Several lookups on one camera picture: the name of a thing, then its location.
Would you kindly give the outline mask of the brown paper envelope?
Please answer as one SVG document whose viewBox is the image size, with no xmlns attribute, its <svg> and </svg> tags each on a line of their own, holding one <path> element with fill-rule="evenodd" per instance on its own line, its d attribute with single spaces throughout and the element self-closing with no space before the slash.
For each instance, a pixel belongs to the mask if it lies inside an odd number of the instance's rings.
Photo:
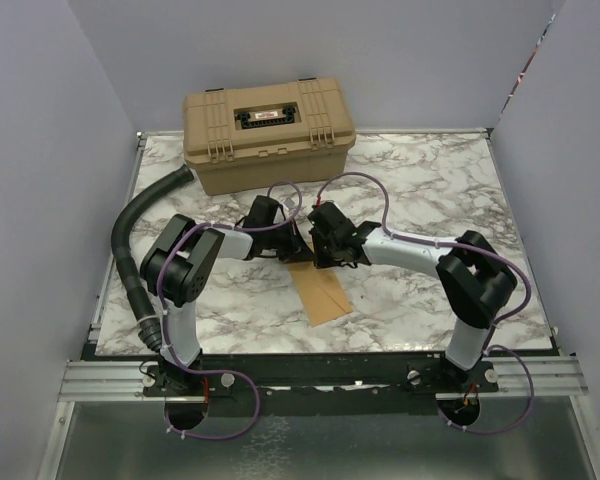
<svg viewBox="0 0 600 480">
<path fill-rule="evenodd" d="M 330 269 L 317 269 L 311 262 L 287 266 L 311 327 L 353 312 L 346 292 Z"/>
</svg>

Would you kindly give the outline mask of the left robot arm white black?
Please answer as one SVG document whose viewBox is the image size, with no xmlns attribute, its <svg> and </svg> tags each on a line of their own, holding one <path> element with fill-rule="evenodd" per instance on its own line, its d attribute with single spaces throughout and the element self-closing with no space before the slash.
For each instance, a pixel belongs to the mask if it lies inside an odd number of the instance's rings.
<svg viewBox="0 0 600 480">
<path fill-rule="evenodd" d="M 171 365 L 166 382 L 186 395 L 200 385 L 193 364 L 202 353 L 196 332 L 195 302 L 218 259 L 250 261 L 273 258 L 283 264 L 308 262 L 313 252 L 283 205 L 264 195 L 233 225 L 197 224 L 174 215 L 145 255 L 140 276 L 162 305 L 163 336 L 159 354 Z"/>
</svg>

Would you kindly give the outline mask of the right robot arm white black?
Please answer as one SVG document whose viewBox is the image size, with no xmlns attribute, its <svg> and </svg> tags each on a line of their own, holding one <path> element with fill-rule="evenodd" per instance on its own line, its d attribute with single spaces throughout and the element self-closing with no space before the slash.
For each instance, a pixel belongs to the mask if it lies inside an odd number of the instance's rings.
<svg viewBox="0 0 600 480">
<path fill-rule="evenodd" d="M 308 220 L 317 268 L 393 266 L 439 280 L 456 316 L 439 378 L 452 391 L 474 381 L 496 316 L 517 287 L 514 273 L 484 236 L 469 230 L 457 239 L 436 241 L 390 234 L 378 222 L 355 225 L 332 202 L 314 207 Z"/>
</svg>

